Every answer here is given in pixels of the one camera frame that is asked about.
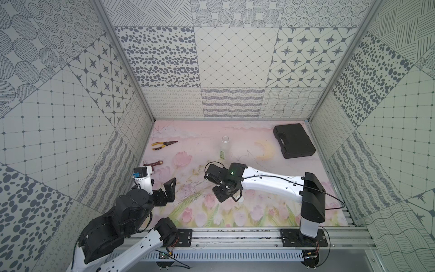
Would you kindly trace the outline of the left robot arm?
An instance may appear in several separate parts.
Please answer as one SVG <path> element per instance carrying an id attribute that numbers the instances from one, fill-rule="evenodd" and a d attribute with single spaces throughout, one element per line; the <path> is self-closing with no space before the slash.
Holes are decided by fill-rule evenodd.
<path id="1" fill-rule="evenodd" d="M 177 240 L 177 227 L 170 218 L 162 218 L 147 235 L 113 261 L 107 257 L 124 244 L 125 239 L 142 232 L 142 224 L 152 218 L 156 206 L 172 203 L 176 196 L 175 178 L 164 189 L 148 192 L 139 186 L 117 197 L 115 205 L 86 225 L 74 244 L 69 272 L 124 272 L 160 247 L 172 246 Z"/>

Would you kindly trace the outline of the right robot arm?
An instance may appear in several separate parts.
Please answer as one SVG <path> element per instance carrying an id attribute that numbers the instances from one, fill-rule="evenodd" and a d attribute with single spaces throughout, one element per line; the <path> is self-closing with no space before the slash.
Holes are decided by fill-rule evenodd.
<path id="1" fill-rule="evenodd" d="M 231 163 L 228 168 L 211 162 L 205 166 L 204 179 L 215 186 L 213 192 L 222 203 L 245 190 L 256 190 L 279 195 L 301 204 L 299 235 L 314 239 L 321 223 L 326 220 L 326 190 L 316 175 L 284 176 L 257 170 L 246 164 Z"/>

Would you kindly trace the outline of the tall clear plastic bottle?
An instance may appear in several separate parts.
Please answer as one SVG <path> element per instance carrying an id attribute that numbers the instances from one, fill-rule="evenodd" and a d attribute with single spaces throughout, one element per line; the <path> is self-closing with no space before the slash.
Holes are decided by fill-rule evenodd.
<path id="1" fill-rule="evenodd" d="M 228 162 L 230 160 L 230 138 L 229 138 L 229 136 L 222 136 L 220 150 L 219 150 L 219 157 L 226 162 Z"/>

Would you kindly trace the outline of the floral pink table mat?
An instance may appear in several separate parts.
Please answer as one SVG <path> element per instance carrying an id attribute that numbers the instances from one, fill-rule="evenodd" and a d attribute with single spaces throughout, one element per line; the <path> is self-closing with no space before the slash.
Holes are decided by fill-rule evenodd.
<path id="1" fill-rule="evenodd" d="M 151 130 L 142 163 L 159 160 L 155 167 L 154 187 L 159 189 L 177 179 L 175 201 L 153 209 L 153 225 L 161 218 L 171 218 L 179 227 L 292 227 L 300 223 L 300 204 L 289 198 L 256 190 L 243 192 L 243 203 L 232 198 L 220 203 L 213 184 L 206 181 L 205 165 L 219 161 L 222 136 L 230 138 L 230 160 L 279 175 L 303 176 L 311 172 L 327 191 L 326 220 L 329 227 L 348 224 L 335 190 L 318 154 L 285 159 L 273 134 L 275 121 L 157 121 Z M 153 151 L 155 142 L 177 141 Z"/>

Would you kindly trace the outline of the left controller board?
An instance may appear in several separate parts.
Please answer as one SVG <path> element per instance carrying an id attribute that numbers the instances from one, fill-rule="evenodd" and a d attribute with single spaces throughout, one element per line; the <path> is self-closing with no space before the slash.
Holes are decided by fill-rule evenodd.
<path id="1" fill-rule="evenodd" d="M 171 267 L 174 264 L 174 262 L 171 260 L 171 258 L 167 254 L 165 254 L 164 252 L 158 251 L 158 258 L 157 258 L 156 264 L 161 269 L 167 269 L 167 268 Z"/>

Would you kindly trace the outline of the controller board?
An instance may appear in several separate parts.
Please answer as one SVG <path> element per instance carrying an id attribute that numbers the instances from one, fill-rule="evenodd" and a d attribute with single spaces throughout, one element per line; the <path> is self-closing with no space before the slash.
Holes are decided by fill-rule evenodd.
<path id="1" fill-rule="evenodd" d="M 319 254 L 315 250 L 303 250 L 302 262 L 304 266 L 308 268 L 315 268 L 319 264 Z"/>
<path id="2" fill-rule="evenodd" d="M 174 264 L 174 262 L 171 260 L 171 258 L 167 254 L 165 254 L 164 252 L 158 251 L 158 258 L 157 258 L 156 264 L 161 269 L 167 269 L 167 268 L 171 267 Z"/>

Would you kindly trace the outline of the black plastic tool case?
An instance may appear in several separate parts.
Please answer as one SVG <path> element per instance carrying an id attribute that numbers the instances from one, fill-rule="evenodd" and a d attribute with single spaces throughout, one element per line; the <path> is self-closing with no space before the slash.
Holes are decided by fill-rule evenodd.
<path id="1" fill-rule="evenodd" d="M 273 134 L 285 159 L 312 156 L 316 152 L 314 144 L 301 124 L 277 125 L 274 127 Z"/>

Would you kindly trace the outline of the right controller board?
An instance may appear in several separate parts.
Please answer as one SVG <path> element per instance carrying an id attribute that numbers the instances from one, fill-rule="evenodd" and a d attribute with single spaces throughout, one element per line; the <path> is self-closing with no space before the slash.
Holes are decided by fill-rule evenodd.
<path id="1" fill-rule="evenodd" d="M 304 266 L 308 268 L 315 268 L 319 264 L 319 254 L 315 250 L 303 250 L 302 262 Z"/>

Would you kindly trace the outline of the yellow handled pliers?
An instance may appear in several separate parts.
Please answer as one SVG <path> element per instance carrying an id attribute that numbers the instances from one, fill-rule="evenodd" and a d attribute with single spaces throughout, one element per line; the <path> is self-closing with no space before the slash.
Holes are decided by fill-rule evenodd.
<path id="1" fill-rule="evenodd" d="M 153 151 L 157 151 L 176 143 L 177 141 L 155 142 L 151 146 Z"/>

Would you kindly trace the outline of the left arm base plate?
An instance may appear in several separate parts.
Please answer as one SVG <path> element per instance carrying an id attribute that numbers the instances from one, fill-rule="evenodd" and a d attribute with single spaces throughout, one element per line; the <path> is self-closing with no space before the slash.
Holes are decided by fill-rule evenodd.
<path id="1" fill-rule="evenodd" d="M 170 245 L 171 248 L 189 248 L 193 236 L 192 229 L 178 229 L 174 238 L 174 243 Z"/>

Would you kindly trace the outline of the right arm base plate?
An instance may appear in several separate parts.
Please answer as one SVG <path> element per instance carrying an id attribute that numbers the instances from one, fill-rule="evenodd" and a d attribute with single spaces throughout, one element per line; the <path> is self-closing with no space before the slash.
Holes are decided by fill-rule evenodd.
<path id="1" fill-rule="evenodd" d="M 284 228 L 279 231 L 283 247 L 328 247 L 328 238 L 323 229 L 317 230 L 315 238 L 304 236 L 299 229 Z"/>

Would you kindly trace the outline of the aluminium mounting rail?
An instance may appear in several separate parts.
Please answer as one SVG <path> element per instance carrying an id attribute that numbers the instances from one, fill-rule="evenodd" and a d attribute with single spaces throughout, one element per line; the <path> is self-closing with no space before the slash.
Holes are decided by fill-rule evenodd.
<path id="1" fill-rule="evenodd" d="M 284 238 L 280 227 L 197 227 L 185 242 L 177 238 L 169 249 L 282 249 Z M 322 239 L 328 245 L 321 249 L 373 249 L 376 247 L 365 227 L 323 227 Z"/>

